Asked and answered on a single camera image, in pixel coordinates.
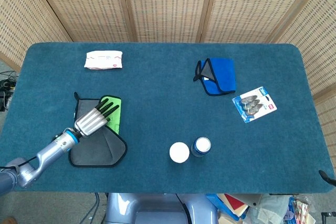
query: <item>red book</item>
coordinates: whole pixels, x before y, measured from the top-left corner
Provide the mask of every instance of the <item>red book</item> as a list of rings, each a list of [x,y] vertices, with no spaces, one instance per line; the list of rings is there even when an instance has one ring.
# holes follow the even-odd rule
[[[230,196],[229,194],[224,194],[225,197],[227,198],[227,201],[229,201],[231,207],[233,208],[233,210],[236,210],[237,208],[241,207],[242,205],[244,205],[243,202],[241,202],[240,200]]]

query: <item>woven screen panel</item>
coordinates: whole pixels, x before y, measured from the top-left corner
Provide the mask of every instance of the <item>woven screen panel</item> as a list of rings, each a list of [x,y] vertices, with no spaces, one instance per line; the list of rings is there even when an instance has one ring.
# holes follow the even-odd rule
[[[336,94],[318,103],[316,110],[336,173]]]
[[[195,42],[204,0],[131,0],[140,42]]]
[[[336,0],[310,0],[278,42],[301,51],[313,94],[336,83]]]
[[[205,42],[265,42],[295,0],[214,0]]]
[[[0,0],[0,22],[0,51],[19,67],[31,44],[69,41],[42,0]]]
[[[129,41],[120,0],[48,0],[74,41]]]

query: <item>table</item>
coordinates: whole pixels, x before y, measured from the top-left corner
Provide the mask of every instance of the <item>table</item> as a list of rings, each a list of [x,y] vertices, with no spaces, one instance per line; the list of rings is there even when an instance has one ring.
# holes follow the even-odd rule
[[[121,50],[122,69],[85,69],[86,53]],[[193,82],[200,59],[234,59],[236,93]],[[245,124],[231,99],[264,86],[278,110]],[[114,168],[76,168],[67,155],[29,190],[119,193],[317,193],[333,170],[299,50],[289,44],[63,43],[32,45],[0,143],[0,163],[29,158],[73,126],[74,92],[122,98],[128,153]],[[202,158],[169,158],[177,141],[212,142]]]

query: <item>blue cloth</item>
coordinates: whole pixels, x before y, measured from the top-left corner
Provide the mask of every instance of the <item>blue cloth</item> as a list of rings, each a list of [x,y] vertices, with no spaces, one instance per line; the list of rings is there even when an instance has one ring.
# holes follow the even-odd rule
[[[236,80],[233,60],[225,58],[200,60],[196,66],[194,81],[197,79],[201,80],[208,95],[224,95],[235,92]]]
[[[84,68],[86,53],[121,50],[122,69]],[[235,62],[236,93],[208,96],[195,63]],[[264,86],[278,110],[245,124],[232,98]],[[65,154],[29,190],[119,193],[316,193],[332,186],[327,147],[299,50],[269,44],[40,43],[32,45],[0,137],[0,164],[30,158],[73,126],[74,92],[122,99],[128,152],[113,168],[76,168]],[[212,143],[204,157],[171,161],[170,146]]]

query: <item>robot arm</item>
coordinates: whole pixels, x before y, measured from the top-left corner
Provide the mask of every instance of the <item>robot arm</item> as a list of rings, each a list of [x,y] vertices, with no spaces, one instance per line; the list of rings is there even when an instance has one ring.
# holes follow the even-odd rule
[[[30,160],[26,161],[22,157],[9,162],[6,165],[7,168],[0,171],[0,195],[12,191],[17,185],[27,188],[41,176],[45,169],[78,144],[81,137],[88,137],[106,125],[109,121],[107,117],[119,107],[117,105],[108,110],[113,103],[105,105],[107,101],[108,99],[103,100],[76,120],[74,129],[65,129],[60,136],[39,151],[36,154],[39,161],[38,168],[31,166]]]

